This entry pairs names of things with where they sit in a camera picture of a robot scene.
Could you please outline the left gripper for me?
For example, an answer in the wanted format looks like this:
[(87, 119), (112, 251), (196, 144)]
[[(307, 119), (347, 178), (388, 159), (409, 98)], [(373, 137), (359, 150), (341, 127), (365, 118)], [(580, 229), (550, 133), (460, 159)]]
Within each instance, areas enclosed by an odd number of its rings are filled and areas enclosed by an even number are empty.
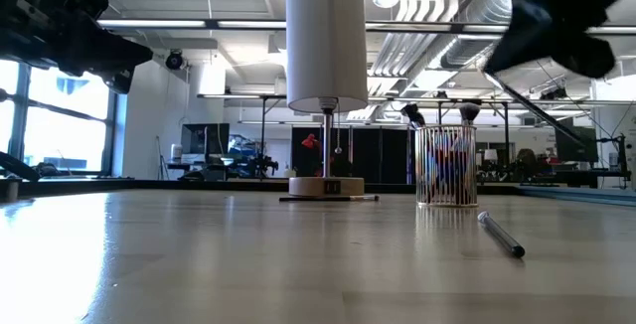
[(80, 77), (99, 76), (116, 93), (129, 93), (135, 68), (152, 60), (152, 51), (80, 17), (56, 33), (54, 61), (58, 69)]

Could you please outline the long overhead light bar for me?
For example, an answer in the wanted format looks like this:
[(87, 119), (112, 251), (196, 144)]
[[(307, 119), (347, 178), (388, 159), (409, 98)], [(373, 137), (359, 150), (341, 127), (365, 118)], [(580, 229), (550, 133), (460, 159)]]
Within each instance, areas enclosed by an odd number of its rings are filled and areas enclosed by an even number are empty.
[[(98, 24), (109, 30), (209, 30), (209, 31), (283, 31), (281, 20), (216, 20), (216, 19), (101, 19)], [(507, 24), (459, 22), (369, 21), (370, 33), (430, 33), (454, 35), (503, 35)], [(588, 30), (594, 36), (636, 36), (636, 26), (607, 25)]]

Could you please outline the silver ceiling air duct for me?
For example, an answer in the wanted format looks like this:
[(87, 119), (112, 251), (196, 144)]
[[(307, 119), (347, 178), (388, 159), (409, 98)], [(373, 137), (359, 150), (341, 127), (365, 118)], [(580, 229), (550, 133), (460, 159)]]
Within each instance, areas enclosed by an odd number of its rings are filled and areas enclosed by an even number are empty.
[[(460, 23), (509, 23), (512, 17), (511, 0), (472, 0), (460, 13)], [(443, 69), (462, 69), (480, 58), (493, 44), (486, 39), (468, 39), (464, 35), (450, 35), (440, 58)]]

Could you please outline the large black monitor on arm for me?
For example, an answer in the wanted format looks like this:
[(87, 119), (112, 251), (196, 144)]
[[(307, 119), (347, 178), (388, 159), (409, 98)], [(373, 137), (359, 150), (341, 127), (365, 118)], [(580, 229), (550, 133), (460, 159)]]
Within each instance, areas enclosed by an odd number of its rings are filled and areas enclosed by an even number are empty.
[(596, 131), (591, 127), (575, 126), (572, 118), (561, 120), (559, 123), (577, 134), (581, 139), (581, 143), (573, 141), (561, 131), (555, 131), (558, 160), (561, 162), (597, 162)]

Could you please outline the large window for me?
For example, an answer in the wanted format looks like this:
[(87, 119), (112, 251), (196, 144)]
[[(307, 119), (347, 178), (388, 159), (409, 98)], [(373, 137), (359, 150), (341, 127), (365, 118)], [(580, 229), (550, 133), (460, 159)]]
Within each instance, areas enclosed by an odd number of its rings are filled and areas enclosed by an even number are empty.
[(0, 152), (64, 174), (111, 168), (116, 95), (90, 73), (0, 61)]

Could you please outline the black curved arm base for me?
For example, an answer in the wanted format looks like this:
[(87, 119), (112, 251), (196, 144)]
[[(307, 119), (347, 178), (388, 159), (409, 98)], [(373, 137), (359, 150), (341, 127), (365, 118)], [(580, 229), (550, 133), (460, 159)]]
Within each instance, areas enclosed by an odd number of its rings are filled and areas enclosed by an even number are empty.
[(41, 176), (36, 170), (21, 160), (2, 151), (0, 151), (0, 167), (17, 177), (30, 182), (38, 182), (41, 179)]

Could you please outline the wire brush holder cup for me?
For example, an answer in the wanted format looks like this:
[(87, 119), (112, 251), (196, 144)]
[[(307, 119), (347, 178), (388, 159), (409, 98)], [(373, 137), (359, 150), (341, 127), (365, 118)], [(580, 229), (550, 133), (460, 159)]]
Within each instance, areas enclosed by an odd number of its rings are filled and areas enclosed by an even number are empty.
[(430, 125), (415, 131), (416, 202), (421, 206), (478, 206), (476, 128)]

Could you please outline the dark computer monitor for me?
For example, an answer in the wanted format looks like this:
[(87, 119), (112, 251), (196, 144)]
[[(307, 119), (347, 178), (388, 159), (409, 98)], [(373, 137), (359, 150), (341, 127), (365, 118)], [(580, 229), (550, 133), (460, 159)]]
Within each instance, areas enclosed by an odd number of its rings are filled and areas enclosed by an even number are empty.
[(184, 154), (225, 154), (229, 150), (228, 123), (191, 123), (182, 126)]

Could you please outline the long teal handle makeup brush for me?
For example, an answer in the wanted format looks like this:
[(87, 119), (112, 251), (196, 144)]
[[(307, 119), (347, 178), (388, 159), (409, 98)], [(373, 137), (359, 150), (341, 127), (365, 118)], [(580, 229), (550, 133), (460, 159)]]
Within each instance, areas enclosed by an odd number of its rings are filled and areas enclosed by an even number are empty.
[(509, 255), (515, 258), (522, 258), (526, 254), (525, 249), (488, 212), (481, 212), (478, 215), (478, 222)]

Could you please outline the thin black silver-tipped makeup brush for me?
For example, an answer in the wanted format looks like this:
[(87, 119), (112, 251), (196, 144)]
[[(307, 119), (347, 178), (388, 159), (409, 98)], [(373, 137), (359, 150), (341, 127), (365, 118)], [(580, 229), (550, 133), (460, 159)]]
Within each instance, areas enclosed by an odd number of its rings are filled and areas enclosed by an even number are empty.
[(309, 196), (309, 197), (280, 197), (279, 202), (378, 202), (378, 195), (362, 196)]

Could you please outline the black partition panels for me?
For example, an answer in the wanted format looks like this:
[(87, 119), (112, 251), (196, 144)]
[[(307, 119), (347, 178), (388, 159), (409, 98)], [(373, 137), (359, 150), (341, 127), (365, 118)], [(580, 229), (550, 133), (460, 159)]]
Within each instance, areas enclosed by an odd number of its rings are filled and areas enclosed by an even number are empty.
[[(323, 149), (312, 151), (301, 145), (310, 133), (322, 140), (321, 127), (292, 128), (292, 167), (298, 176), (320, 176)], [(407, 183), (407, 131), (391, 128), (334, 128), (331, 130), (330, 175), (364, 178), (366, 183)]]

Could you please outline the white shade table lamp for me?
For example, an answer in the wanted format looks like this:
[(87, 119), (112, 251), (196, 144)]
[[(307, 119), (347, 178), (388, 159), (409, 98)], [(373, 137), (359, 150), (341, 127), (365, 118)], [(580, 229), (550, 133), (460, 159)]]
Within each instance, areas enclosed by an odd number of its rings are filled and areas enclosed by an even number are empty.
[(369, 103), (365, 0), (286, 0), (286, 46), (287, 107), (323, 116), (321, 175), (290, 179), (289, 195), (364, 197), (362, 178), (332, 174), (331, 150), (334, 115)]

